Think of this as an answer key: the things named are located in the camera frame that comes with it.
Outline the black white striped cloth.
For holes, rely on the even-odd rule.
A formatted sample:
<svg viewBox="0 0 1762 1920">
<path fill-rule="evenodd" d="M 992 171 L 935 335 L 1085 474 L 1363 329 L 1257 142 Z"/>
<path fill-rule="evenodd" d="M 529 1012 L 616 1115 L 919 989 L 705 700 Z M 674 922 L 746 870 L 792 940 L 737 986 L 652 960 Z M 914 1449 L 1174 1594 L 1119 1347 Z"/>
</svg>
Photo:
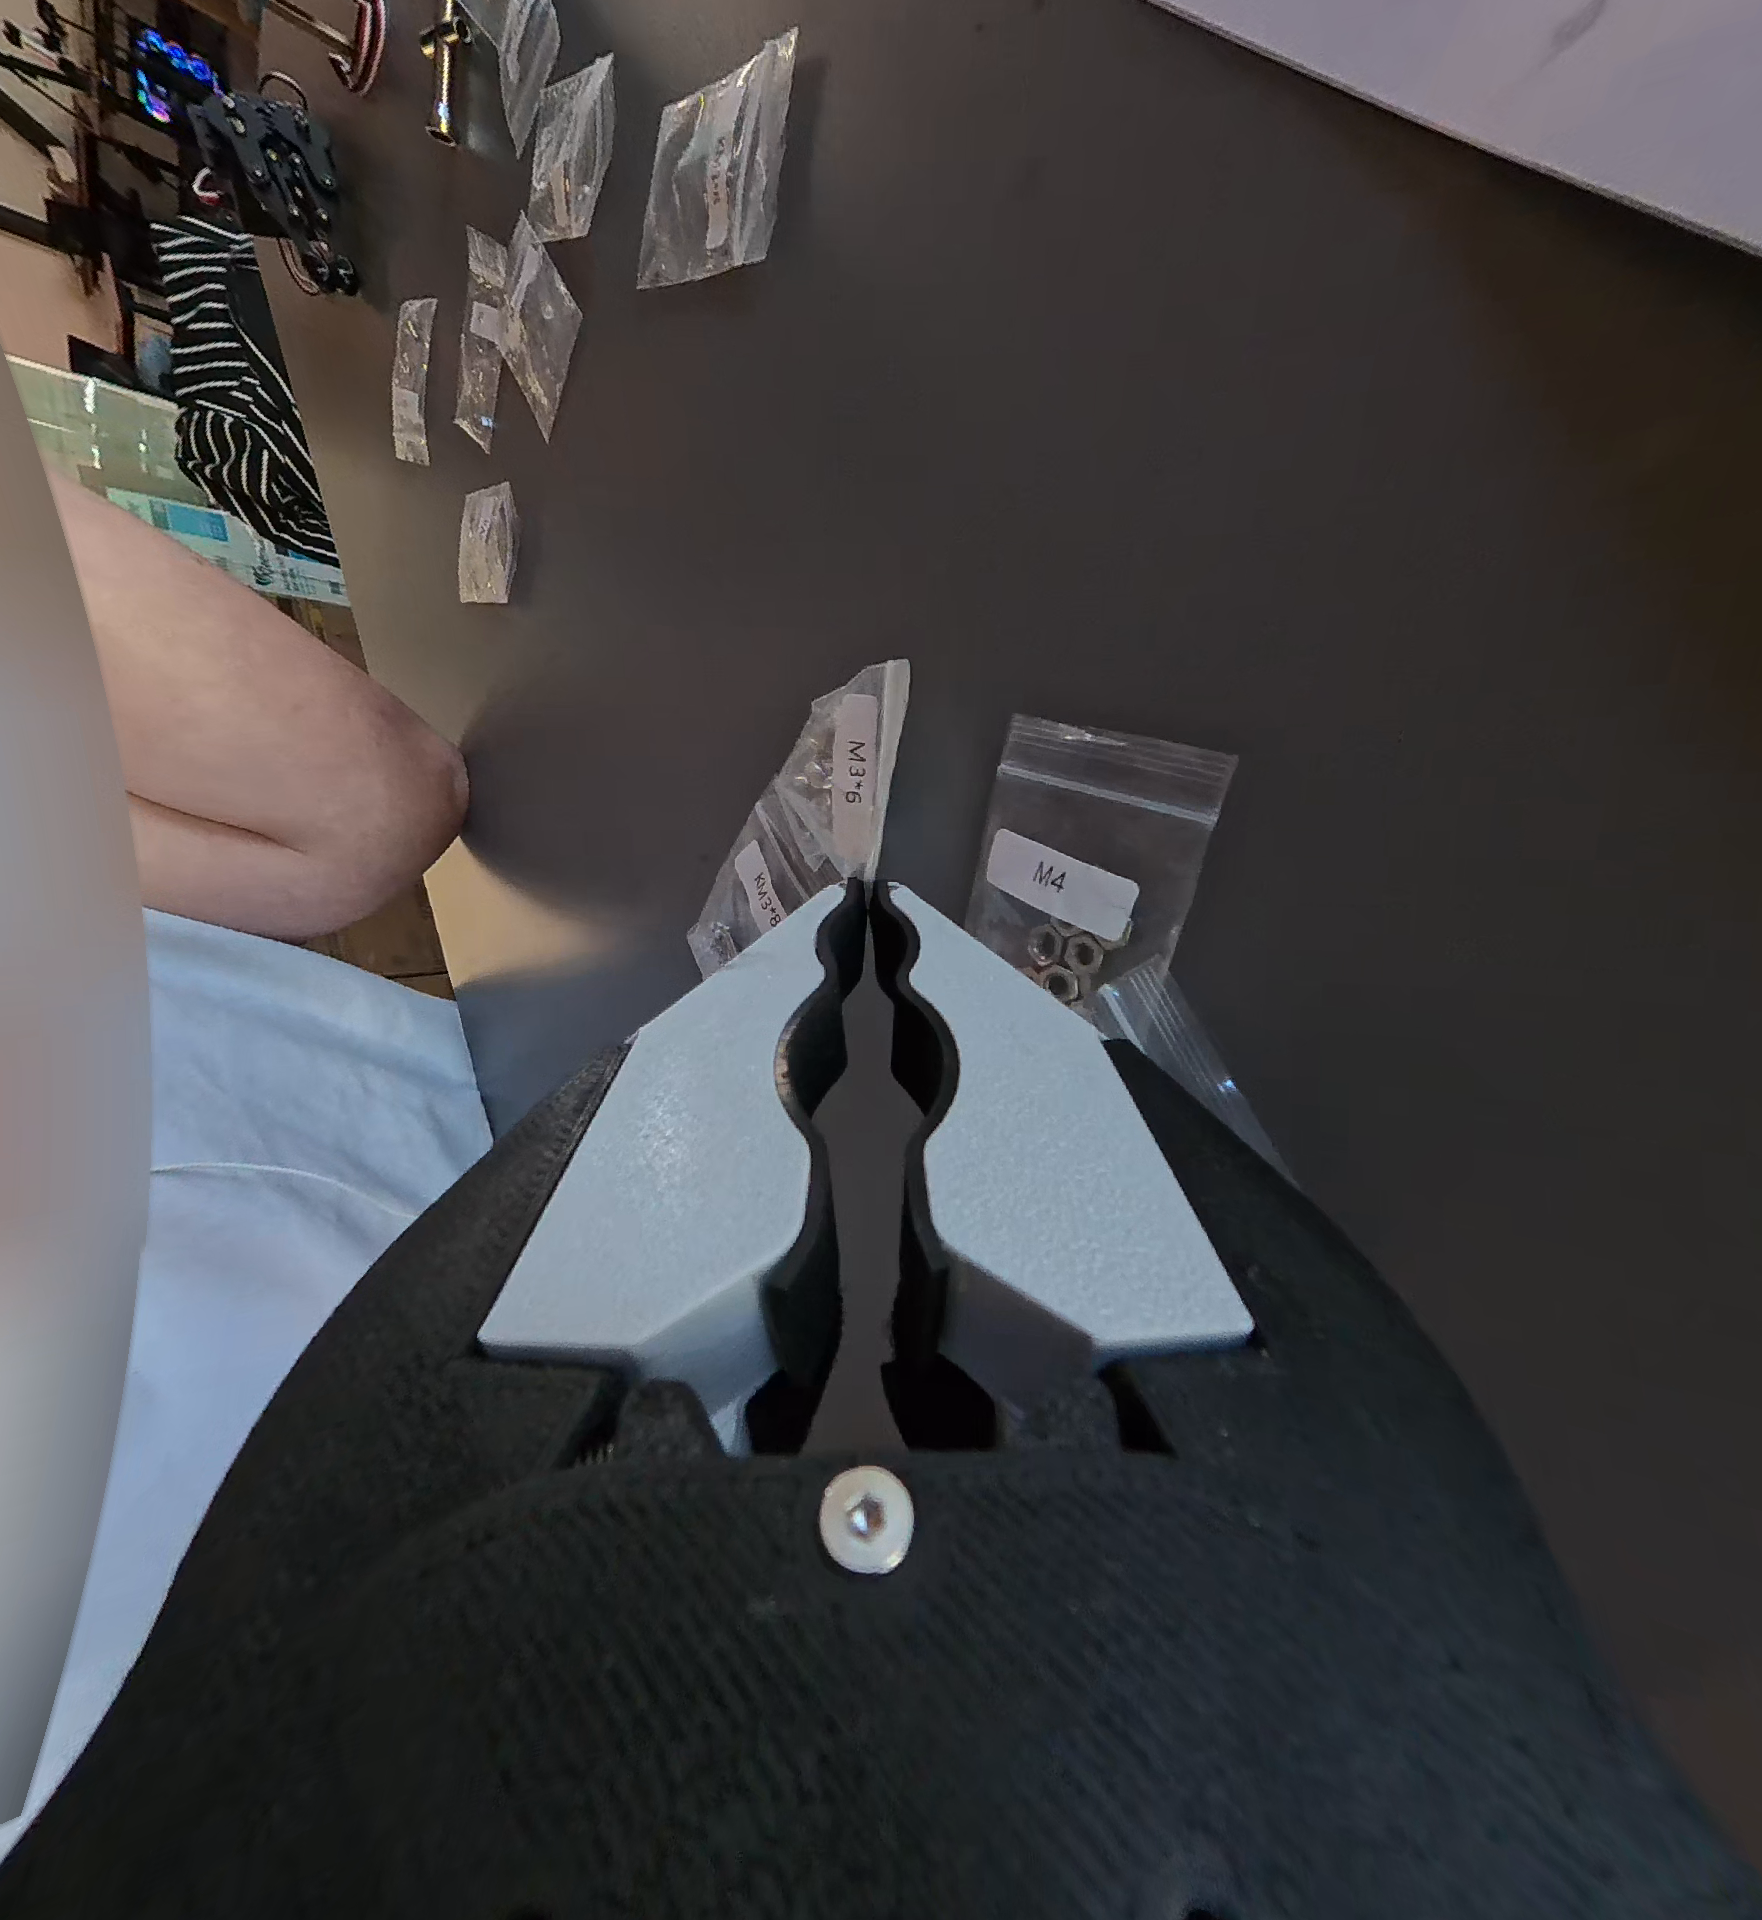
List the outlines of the black white striped cloth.
<svg viewBox="0 0 1762 1920">
<path fill-rule="evenodd" d="M 201 216 L 150 223 L 170 311 L 177 461 L 268 545 L 341 561 L 256 249 Z"/>
</svg>

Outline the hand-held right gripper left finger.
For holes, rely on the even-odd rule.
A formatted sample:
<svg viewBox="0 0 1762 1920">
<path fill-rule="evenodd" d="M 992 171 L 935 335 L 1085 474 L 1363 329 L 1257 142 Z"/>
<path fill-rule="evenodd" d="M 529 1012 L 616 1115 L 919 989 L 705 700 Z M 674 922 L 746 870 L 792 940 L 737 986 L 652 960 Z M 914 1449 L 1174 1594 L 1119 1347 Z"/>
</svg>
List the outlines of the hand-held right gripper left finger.
<svg viewBox="0 0 1762 1920">
<path fill-rule="evenodd" d="M 812 1108 L 844 1069 L 863 953 L 853 876 L 627 1039 L 480 1322 L 488 1356 L 680 1378 L 724 1451 L 749 1451 L 769 1386 L 812 1416 L 841 1343 Z"/>
</svg>

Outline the dark grey desk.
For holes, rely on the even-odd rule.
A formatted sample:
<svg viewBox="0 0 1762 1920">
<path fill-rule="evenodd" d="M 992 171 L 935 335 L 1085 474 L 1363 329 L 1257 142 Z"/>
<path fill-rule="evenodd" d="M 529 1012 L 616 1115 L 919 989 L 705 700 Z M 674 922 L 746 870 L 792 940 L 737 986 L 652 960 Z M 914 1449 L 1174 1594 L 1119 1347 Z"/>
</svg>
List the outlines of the dark grey desk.
<svg viewBox="0 0 1762 1920">
<path fill-rule="evenodd" d="M 1016 708 L 1237 754 L 1176 977 L 1499 1436 L 1762 1869 L 1762 265 L 1149 5 L 559 5 L 616 162 L 542 442 L 455 428 L 488 43 L 426 134 L 263 24 L 360 299 L 278 343 L 364 655 L 473 769 L 431 897 L 496 1129 L 694 986 L 816 691 L 914 661 L 961 914 Z M 660 106 L 794 26 L 774 249 L 637 293 Z"/>
</svg>

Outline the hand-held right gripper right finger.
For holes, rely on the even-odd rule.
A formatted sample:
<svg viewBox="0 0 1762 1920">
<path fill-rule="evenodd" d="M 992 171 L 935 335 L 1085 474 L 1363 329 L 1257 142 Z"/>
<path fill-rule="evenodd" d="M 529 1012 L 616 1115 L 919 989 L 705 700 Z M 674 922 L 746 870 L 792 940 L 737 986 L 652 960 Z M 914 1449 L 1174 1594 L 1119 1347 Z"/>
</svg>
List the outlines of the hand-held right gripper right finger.
<svg viewBox="0 0 1762 1920">
<path fill-rule="evenodd" d="M 1119 1363 L 1251 1343 L 1104 1039 L 897 881 L 873 889 L 873 959 L 915 1107 L 882 1366 L 897 1437 L 992 1449 Z"/>
</svg>

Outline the empty clear zip bag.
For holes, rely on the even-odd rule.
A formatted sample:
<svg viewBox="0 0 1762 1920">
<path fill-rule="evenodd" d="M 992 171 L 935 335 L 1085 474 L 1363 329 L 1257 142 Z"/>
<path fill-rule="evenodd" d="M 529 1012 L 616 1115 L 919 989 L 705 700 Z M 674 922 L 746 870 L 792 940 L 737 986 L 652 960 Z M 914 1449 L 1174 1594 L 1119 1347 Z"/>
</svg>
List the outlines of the empty clear zip bag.
<svg viewBox="0 0 1762 1920">
<path fill-rule="evenodd" d="M 1231 1139 L 1241 1139 L 1253 1156 L 1264 1156 L 1279 1177 L 1292 1184 L 1292 1174 L 1275 1156 L 1275 1140 L 1269 1139 L 1251 1097 L 1215 1046 L 1203 1020 L 1183 999 L 1174 972 L 1132 966 L 1119 979 L 1104 979 L 1094 994 L 1094 1020 L 1104 1039 L 1127 1039 L 1149 1066 L 1159 1066 L 1215 1120 L 1221 1120 Z"/>
</svg>

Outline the scatter of small clear bags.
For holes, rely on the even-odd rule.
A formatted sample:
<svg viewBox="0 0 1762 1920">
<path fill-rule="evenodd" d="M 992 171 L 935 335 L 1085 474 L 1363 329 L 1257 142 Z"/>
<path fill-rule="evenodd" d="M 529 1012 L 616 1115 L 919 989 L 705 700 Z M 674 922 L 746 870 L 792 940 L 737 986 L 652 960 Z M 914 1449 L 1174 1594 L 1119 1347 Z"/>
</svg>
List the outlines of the scatter of small clear bags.
<svg viewBox="0 0 1762 1920">
<path fill-rule="evenodd" d="M 616 60 L 554 74 L 554 5 L 498 5 L 487 26 L 510 148 L 529 148 L 529 197 L 508 242 L 461 229 L 461 329 L 455 428 L 488 449 L 498 378 L 554 434 L 585 311 L 559 272 L 559 242 L 587 240 L 616 134 Z M 637 233 L 637 293 L 705 284 L 760 265 L 779 223 L 798 30 L 769 36 L 746 61 L 660 106 Z"/>
</svg>

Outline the white teal printed box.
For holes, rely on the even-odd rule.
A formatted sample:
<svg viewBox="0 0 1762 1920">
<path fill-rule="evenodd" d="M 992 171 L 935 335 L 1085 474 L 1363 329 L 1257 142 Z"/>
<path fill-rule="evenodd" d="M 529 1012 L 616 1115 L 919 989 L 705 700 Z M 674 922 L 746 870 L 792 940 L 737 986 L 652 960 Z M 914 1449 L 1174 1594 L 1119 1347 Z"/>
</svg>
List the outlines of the white teal printed box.
<svg viewBox="0 0 1762 1920">
<path fill-rule="evenodd" d="M 349 607 L 338 561 L 268 545 L 177 461 L 177 406 L 5 354 L 38 459 L 263 596 Z"/>
</svg>

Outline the black servo bracket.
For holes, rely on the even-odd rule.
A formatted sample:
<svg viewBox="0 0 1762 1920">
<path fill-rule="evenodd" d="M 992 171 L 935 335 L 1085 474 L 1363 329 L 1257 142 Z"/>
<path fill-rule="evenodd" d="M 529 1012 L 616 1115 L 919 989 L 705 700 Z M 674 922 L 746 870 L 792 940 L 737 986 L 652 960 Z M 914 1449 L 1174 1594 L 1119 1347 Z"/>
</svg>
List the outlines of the black servo bracket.
<svg viewBox="0 0 1762 1920">
<path fill-rule="evenodd" d="M 274 240 L 306 293 L 360 298 L 341 251 L 341 177 L 331 134 L 306 104 L 211 88 L 183 106 L 196 148 L 188 191 L 201 211 Z"/>
</svg>

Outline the small clear screw bag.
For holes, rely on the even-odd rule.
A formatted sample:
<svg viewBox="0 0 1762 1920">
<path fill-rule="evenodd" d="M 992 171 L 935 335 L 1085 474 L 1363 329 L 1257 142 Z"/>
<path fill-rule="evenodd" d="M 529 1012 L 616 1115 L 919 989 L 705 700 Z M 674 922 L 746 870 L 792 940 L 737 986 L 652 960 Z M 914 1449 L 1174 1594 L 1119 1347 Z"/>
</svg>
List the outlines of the small clear screw bag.
<svg viewBox="0 0 1762 1920">
<path fill-rule="evenodd" d="M 783 769 L 809 869 L 874 881 L 914 663 L 874 661 L 823 691 Z"/>
</svg>

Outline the clear screw bag white label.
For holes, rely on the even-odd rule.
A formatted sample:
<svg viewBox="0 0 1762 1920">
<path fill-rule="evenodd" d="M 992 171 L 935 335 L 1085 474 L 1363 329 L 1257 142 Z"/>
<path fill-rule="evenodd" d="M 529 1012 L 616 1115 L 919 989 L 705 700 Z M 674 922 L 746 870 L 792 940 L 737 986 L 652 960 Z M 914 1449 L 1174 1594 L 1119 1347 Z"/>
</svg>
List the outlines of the clear screw bag white label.
<svg viewBox="0 0 1762 1920">
<path fill-rule="evenodd" d="M 809 816 L 783 793 L 762 793 L 724 852 L 716 886 L 688 927 L 688 948 L 700 977 L 724 972 L 741 948 L 798 914 L 816 889 L 844 881 Z"/>
</svg>

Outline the clear zip bag of nuts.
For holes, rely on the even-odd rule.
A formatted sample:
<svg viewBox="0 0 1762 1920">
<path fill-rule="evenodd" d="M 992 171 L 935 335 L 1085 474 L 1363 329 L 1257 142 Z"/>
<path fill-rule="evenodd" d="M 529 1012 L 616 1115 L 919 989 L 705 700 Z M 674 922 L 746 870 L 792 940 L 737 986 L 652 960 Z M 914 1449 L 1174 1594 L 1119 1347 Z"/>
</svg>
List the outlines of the clear zip bag of nuts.
<svg viewBox="0 0 1762 1920">
<path fill-rule="evenodd" d="M 1164 977 L 1237 754 L 1010 715 L 968 933 L 1100 1020 L 1100 989 Z"/>
</svg>

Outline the person's white clothing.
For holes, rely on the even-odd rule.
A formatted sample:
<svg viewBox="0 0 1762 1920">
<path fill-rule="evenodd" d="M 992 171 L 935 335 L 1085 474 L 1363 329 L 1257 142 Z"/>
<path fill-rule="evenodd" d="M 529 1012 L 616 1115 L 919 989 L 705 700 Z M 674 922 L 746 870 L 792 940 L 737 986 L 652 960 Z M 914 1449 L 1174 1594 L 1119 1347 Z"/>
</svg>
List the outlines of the person's white clothing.
<svg viewBox="0 0 1762 1920">
<path fill-rule="evenodd" d="M 151 1169 L 116 1449 L 25 1809 L 123 1689 L 242 1437 L 369 1265 L 488 1146 L 461 1014 L 313 948 L 145 914 Z"/>
</svg>

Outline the person's left forearm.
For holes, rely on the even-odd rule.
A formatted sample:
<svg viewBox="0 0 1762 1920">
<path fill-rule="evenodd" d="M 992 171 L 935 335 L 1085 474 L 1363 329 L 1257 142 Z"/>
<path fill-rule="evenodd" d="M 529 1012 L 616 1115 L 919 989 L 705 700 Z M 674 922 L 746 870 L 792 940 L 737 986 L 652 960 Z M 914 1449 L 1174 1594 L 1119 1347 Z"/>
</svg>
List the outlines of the person's left forearm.
<svg viewBox="0 0 1762 1920">
<path fill-rule="evenodd" d="M 469 762 L 262 591 L 51 468 L 145 908 L 268 940 L 364 922 L 455 844 Z"/>
</svg>

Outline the brass standoff part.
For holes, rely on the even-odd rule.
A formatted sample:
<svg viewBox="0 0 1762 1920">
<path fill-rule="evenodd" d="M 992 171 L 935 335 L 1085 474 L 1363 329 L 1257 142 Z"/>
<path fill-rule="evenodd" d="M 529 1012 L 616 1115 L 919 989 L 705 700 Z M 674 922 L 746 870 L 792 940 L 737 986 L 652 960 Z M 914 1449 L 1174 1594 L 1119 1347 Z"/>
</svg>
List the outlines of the brass standoff part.
<svg viewBox="0 0 1762 1920">
<path fill-rule="evenodd" d="M 473 7 L 461 0 L 434 0 L 434 15 L 417 36 L 417 51 L 434 71 L 431 106 L 426 106 L 426 134 L 442 148 L 461 142 L 461 127 L 460 127 L 461 111 L 460 106 L 461 106 L 461 71 L 469 71 L 473 41 L 474 41 Z"/>
</svg>

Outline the dark device with coloured lights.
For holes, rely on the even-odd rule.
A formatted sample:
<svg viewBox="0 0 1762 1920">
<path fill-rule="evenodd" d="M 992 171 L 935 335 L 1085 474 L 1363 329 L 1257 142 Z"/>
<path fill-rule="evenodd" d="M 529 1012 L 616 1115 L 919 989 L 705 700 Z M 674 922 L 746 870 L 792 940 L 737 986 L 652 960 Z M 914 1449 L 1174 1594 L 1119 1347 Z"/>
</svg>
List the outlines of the dark device with coloured lights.
<svg viewBox="0 0 1762 1920">
<path fill-rule="evenodd" d="M 133 117 L 158 132 L 178 127 L 188 106 L 224 93 L 224 74 L 207 54 L 140 17 L 126 17 L 126 80 Z"/>
</svg>

